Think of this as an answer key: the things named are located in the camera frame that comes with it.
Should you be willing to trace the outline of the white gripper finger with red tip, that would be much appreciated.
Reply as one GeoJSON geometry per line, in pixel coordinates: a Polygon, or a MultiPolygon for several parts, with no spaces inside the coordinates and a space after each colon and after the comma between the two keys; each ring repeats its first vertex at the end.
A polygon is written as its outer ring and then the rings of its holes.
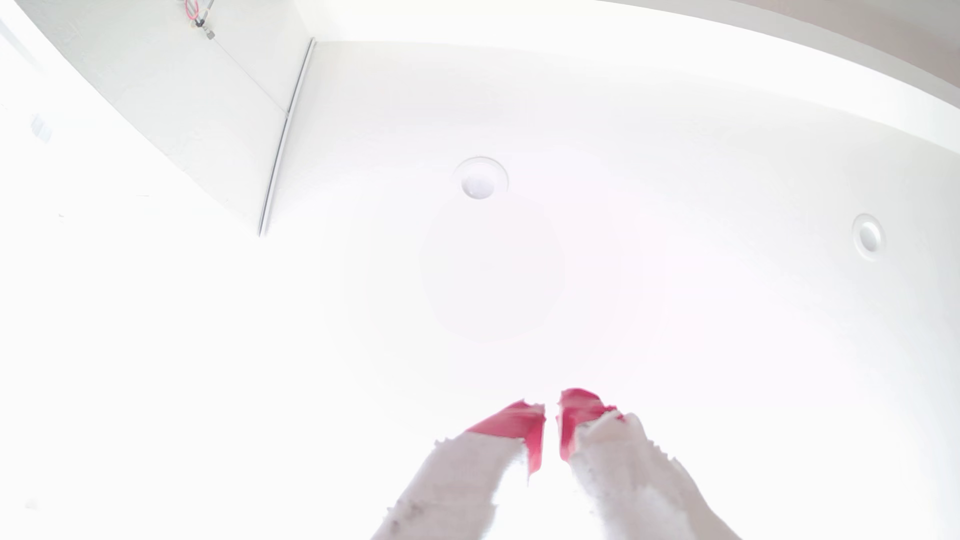
{"type": "Polygon", "coordinates": [[[739,538],[635,413],[568,388],[558,400],[558,430],[559,455],[605,539],[739,538]]]}
{"type": "Polygon", "coordinates": [[[527,485],[543,464],[546,407],[515,401],[438,440],[372,539],[484,539],[504,485],[527,485]]]}

